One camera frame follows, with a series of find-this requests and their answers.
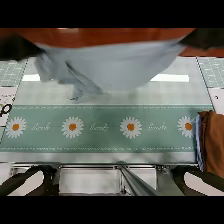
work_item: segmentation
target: daisy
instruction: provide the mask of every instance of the daisy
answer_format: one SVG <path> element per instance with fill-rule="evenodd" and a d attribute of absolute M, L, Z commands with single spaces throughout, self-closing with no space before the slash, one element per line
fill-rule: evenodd
<path fill-rule="evenodd" d="M 126 117 L 126 119 L 121 122 L 120 127 L 120 131 L 123 131 L 123 135 L 126 135 L 126 138 L 130 139 L 139 136 L 141 134 L 140 131 L 142 130 L 140 121 L 134 117 Z"/>
<path fill-rule="evenodd" d="M 22 117 L 15 117 L 6 126 L 6 135 L 8 138 L 17 138 L 26 130 L 26 121 Z"/>
<path fill-rule="evenodd" d="M 190 117 L 185 116 L 179 119 L 177 127 L 185 137 L 193 137 L 193 121 Z"/>
<path fill-rule="evenodd" d="M 62 131 L 64 132 L 63 135 L 66 135 L 66 138 L 75 138 L 82 134 L 83 130 L 83 121 L 78 117 L 69 117 L 63 122 Z"/>

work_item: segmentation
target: table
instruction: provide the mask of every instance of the table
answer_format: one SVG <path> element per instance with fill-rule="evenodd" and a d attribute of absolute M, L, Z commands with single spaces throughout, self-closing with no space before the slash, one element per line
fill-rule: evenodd
<path fill-rule="evenodd" d="M 9 131 L 1 129 L 1 162 L 196 162 L 189 121 L 194 125 L 197 112 L 213 109 L 197 58 L 178 57 L 145 86 L 80 104 L 71 100 L 72 85 L 40 82 L 33 63 L 33 58 L 22 62 L 26 68 L 16 79 L 22 80 L 8 119 L 24 130 L 9 138 Z M 125 130 L 133 123 L 138 130 L 129 135 Z M 77 128 L 74 136 L 69 130 Z"/>

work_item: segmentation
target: gray cloth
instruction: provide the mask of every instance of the gray cloth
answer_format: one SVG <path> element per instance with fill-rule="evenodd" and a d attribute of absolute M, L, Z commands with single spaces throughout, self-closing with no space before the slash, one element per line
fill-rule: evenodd
<path fill-rule="evenodd" d="M 38 44 L 46 54 L 38 56 L 35 65 L 42 81 L 73 83 L 74 98 L 102 91 L 128 91 L 165 70 L 185 48 L 179 40 L 74 49 Z"/>

